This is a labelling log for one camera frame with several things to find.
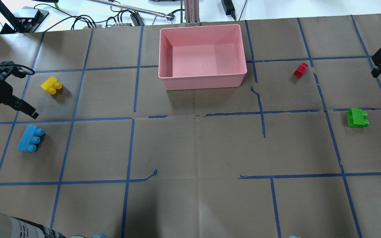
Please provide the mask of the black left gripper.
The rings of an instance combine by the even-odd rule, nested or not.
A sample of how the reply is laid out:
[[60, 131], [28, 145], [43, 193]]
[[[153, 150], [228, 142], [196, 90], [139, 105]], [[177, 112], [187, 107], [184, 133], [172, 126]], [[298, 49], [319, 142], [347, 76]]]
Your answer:
[[16, 111], [20, 111], [33, 119], [37, 119], [39, 114], [29, 103], [13, 95], [12, 86], [6, 79], [12, 74], [14, 65], [12, 62], [0, 63], [0, 104], [6, 104]]

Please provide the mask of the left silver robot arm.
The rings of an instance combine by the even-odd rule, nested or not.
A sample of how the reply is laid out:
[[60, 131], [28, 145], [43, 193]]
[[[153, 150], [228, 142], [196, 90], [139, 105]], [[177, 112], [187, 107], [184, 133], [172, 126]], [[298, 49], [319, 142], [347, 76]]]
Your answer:
[[[24, 78], [35, 74], [35, 71], [27, 66], [16, 64], [12, 61], [0, 63], [0, 104], [7, 105], [16, 111], [20, 111], [33, 119], [38, 117], [36, 109], [23, 99], [13, 95], [12, 86], [6, 82], [10, 75]], [[63, 238], [64, 235], [45, 225], [34, 223], [0, 213], [0, 238]]]

